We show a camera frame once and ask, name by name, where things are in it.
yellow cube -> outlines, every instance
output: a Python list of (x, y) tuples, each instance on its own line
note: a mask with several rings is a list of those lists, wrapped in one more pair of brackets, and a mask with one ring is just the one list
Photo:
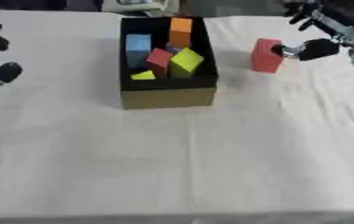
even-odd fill
[(152, 71), (146, 71), (143, 73), (137, 73), (131, 75), (131, 78), (135, 81), (150, 81), (155, 80), (155, 75)]
[(174, 78), (190, 78), (204, 58), (189, 48), (184, 48), (170, 60), (170, 76)]

cube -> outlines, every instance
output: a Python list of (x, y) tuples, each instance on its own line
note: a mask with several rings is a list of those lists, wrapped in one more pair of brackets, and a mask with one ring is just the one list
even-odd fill
[(172, 54), (179, 53), (179, 52), (182, 50), (181, 48), (174, 47), (174, 46), (172, 46), (172, 45), (170, 45), (170, 44), (167, 44), (166, 47), (165, 47), (165, 49), (166, 49), (168, 52), (172, 53)]
[(172, 57), (170, 61), (170, 75), (174, 78), (190, 78), (195, 69), (204, 61), (204, 58), (189, 48)]
[(125, 51), (128, 67), (145, 67), (145, 61), (151, 52), (151, 45), (151, 35), (127, 35)]
[(155, 80), (155, 75), (152, 71), (146, 71), (143, 73), (137, 73), (131, 75), (131, 78), (135, 81), (151, 81)]
[(155, 48), (147, 59), (147, 68), (152, 70), (159, 78), (167, 77), (167, 69), (173, 54), (165, 50)]
[(251, 53), (251, 70), (261, 73), (275, 74), (283, 58), (272, 52), (272, 47), (281, 45), (277, 39), (260, 38)]
[(173, 17), (170, 24), (169, 43), (177, 48), (190, 47), (192, 19)]

dark red cube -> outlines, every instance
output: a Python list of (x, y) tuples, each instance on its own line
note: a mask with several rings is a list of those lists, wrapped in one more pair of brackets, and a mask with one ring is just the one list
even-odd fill
[(173, 54), (170, 52), (155, 48), (147, 59), (147, 68), (152, 70), (158, 78), (166, 78), (172, 56)]
[(271, 48), (281, 45), (277, 39), (260, 38), (251, 54), (251, 70), (261, 73), (275, 74), (283, 58), (273, 53)]

white tablecloth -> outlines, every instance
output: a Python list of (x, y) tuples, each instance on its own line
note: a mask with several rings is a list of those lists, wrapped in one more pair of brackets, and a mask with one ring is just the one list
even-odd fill
[(354, 215), (347, 54), (287, 60), (276, 74), (249, 71), (257, 38), (294, 45), (323, 33), (297, 32), (280, 17), (208, 19), (220, 74), (215, 105), (125, 111), (119, 19), (0, 11), (11, 41), (0, 65), (25, 68), (0, 91), (0, 217), (316, 224)]

open box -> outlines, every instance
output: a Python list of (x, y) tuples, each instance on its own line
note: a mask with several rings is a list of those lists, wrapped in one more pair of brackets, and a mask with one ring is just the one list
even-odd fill
[(159, 109), (209, 106), (216, 94), (218, 72), (209, 35), (201, 17), (193, 18), (191, 49), (204, 57), (190, 79), (132, 80), (145, 69), (127, 66), (125, 39), (128, 34), (151, 34), (152, 49), (164, 49), (169, 39), (171, 18), (123, 18), (120, 38), (120, 84), (125, 109)]

